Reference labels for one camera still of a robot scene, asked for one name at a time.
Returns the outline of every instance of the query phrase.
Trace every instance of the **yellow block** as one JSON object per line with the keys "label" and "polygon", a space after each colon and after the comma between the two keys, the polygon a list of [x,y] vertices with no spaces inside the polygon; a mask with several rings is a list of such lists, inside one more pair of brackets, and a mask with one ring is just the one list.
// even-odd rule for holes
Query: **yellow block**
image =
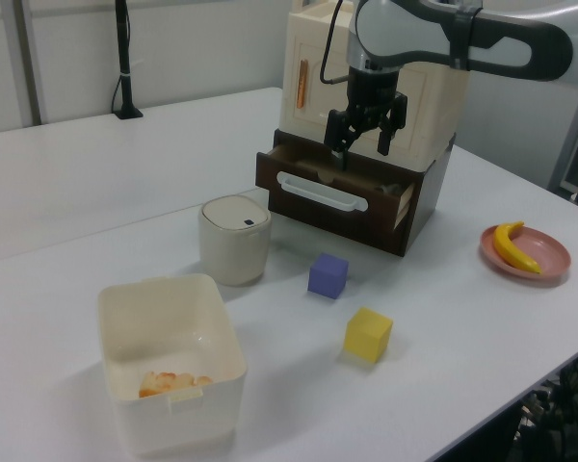
{"label": "yellow block", "polygon": [[362,306],[347,322],[347,333],[343,348],[376,363],[389,341],[394,321]]}

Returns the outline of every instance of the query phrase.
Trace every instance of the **white drawer handle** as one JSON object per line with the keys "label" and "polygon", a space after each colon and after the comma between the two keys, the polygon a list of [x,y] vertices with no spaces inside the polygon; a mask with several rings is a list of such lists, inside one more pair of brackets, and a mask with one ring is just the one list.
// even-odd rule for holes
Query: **white drawer handle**
{"label": "white drawer handle", "polygon": [[329,205],[329,207],[343,212],[351,212],[353,210],[364,212],[368,209],[368,201],[363,197],[338,191],[329,186],[320,185],[314,181],[306,180],[284,171],[278,173],[276,180],[280,187],[288,193],[314,200],[320,204]]}

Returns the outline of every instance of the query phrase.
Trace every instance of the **blue block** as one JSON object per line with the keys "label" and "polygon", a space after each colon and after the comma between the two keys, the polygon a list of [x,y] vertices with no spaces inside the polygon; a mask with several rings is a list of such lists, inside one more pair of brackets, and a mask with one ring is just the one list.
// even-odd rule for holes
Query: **blue block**
{"label": "blue block", "polygon": [[348,270],[347,260],[322,253],[310,267],[308,290],[330,298],[338,298],[345,288]]}

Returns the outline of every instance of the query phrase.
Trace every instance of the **plate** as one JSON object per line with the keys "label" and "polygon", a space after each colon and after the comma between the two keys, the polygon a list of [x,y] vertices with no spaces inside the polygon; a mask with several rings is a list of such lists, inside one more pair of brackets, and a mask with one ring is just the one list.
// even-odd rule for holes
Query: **plate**
{"label": "plate", "polygon": [[541,267],[541,274],[517,269],[509,265],[494,248],[493,237],[496,226],[490,226],[480,238],[482,252],[490,263],[519,277],[528,279],[554,279],[569,269],[571,257],[567,249],[556,239],[537,229],[523,226],[513,236],[513,243],[524,253],[534,258]]}

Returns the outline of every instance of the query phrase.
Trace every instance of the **open drawer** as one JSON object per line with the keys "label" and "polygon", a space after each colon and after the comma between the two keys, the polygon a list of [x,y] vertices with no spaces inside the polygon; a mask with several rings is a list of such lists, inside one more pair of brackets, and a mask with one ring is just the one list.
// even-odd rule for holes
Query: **open drawer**
{"label": "open drawer", "polygon": [[424,177],[349,153],[337,169],[323,145],[281,132],[274,149],[258,153],[256,185],[269,191],[268,208],[349,239],[403,255],[407,223]]}

